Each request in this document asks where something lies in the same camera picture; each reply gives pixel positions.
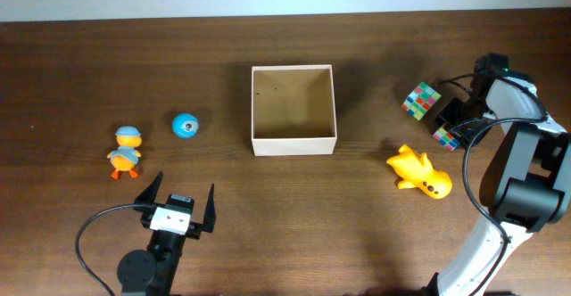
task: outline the wooden table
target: wooden table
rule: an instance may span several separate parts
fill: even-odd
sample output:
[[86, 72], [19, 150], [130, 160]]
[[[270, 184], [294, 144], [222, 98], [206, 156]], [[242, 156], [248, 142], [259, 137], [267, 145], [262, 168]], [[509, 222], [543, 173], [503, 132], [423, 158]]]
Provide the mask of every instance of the wooden table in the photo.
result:
[[[199, 221], [216, 184], [215, 231], [186, 242], [173, 292], [420, 288], [454, 259], [477, 212], [461, 185], [463, 151], [447, 152], [431, 123], [408, 116], [406, 94], [421, 81], [469, 73], [488, 52], [504, 53], [570, 128], [570, 33], [568, 9], [0, 24], [0, 293], [104, 295], [79, 266], [75, 234], [98, 210], [132, 202], [160, 170], [157, 201], [192, 196]], [[254, 157], [251, 67], [315, 63], [334, 68], [335, 153]], [[441, 105], [464, 96], [442, 92]], [[201, 122], [192, 140], [170, 130], [181, 111]], [[143, 133], [137, 179], [110, 177], [105, 155], [121, 125]], [[500, 140], [494, 129], [473, 152], [476, 190]], [[395, 188], [385, 160], [402, 144], [451, 175], [450, 196], [435, 201]], [[88, 264], [116, 292], [119, 260], [151, 235], [138, 217], [111, 214], [82, 239]], [[490, 290], [567, 295], [570, 229], [569, 216], [546, 226]]]

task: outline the eye on blue ball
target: eye on blue ball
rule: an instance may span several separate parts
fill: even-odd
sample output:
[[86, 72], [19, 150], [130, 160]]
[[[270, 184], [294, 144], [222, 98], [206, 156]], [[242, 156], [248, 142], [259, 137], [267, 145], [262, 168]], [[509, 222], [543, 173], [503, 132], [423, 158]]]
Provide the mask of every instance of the eye on blue ball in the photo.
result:
[[180, 113], [172, 120], [172, 131], [178, 137], [188, 139], [198, 131], [198, 119], [188, 113]]

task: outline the rubik's cube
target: rubik's cube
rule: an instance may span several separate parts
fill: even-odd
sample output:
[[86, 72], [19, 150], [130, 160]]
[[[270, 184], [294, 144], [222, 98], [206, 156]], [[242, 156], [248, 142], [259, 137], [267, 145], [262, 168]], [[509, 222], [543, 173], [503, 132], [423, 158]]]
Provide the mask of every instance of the rubik's cube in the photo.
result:
[[460, 142], [448, 131], [444, 129], [446, 125], [442, 125], [436, 132], [434, 132], [433, 137], [434, 139], [438, 140], [438, 142], [444, 146], [444, 148], [452, 151], [456, 149], [460, 145]]
[[421, 120], [438, 99], [440, 99], [440, 94], [422, 82], [407, 96], [402, 108], [415, 119]]

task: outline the open box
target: open box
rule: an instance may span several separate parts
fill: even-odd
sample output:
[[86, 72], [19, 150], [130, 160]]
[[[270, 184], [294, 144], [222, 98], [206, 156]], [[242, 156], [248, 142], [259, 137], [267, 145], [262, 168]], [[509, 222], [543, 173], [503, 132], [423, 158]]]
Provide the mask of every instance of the open box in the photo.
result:
[[331, 65], [252, 67], [256, 156], [331, 154], [336, 141]]

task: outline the yellow toy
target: yellow toy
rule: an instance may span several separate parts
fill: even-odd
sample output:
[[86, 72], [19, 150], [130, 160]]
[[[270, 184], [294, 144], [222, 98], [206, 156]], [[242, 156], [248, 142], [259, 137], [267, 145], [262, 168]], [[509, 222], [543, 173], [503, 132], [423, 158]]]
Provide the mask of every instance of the yellow toy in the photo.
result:
[[450, 193], [452, 181], [444, 171], [434, 170], [426, 153], [418, 155], [404, 144], [399, 155], [386, 161], [394, 172], [402, 177], [397, 185], [399, 189], [420, 188], [434, 199], [442, 199]]
[[143, 140], [141, 133], [135, 127], [120, 127], [115, 133], [119, 148], [107, 154], [107, 159], [111, 160], [111, 164], [115, 167], [115, 171], [111, 173], [111, 177], [115, 180], [119, 179], [119, 171], [128, 171], [131, 177], [139, 175], [133, 168], [139, 162], [141, 152], [135, 150]]

